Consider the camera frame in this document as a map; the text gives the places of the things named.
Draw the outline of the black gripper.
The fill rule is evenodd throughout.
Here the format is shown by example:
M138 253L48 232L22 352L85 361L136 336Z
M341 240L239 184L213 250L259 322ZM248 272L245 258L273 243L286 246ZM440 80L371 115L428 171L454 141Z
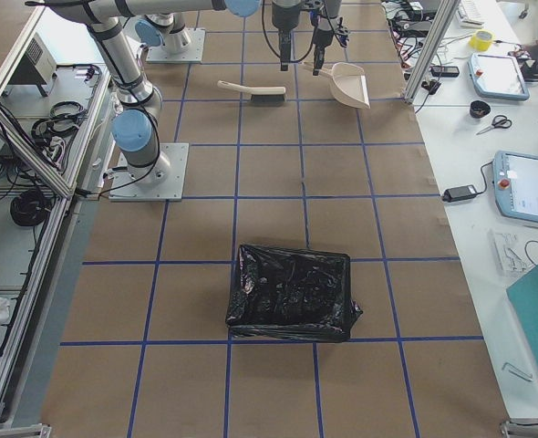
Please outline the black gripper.
M287 71L291 61L291 37L299 24L302 2L298 0L272 1L272 24L278 31L280 70Z
M332 44L334 32L329 21L321 17L314 28L312 43L314 45L314 61L312 74L318 76L324 64L326 48Z

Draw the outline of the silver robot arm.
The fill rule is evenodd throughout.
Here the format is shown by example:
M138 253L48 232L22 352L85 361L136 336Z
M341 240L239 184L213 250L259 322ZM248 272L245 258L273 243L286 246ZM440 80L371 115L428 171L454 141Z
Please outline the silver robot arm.
M161 150L157 122L161 96L147 79L123 34L122 17L176 16L191 11L224 11L247 17L261 1L26 1L49 8L66 20L84 25L98 47L117 87L123 112L111 132L128 165L133 182L146 183L165 175L169 166Z
M310 14L314 28L311 45L314 48L312 75L318 76L326 60L326 49L336 41L342 48L347 47L347 28L339 15L342 2L325 0L315 12Z

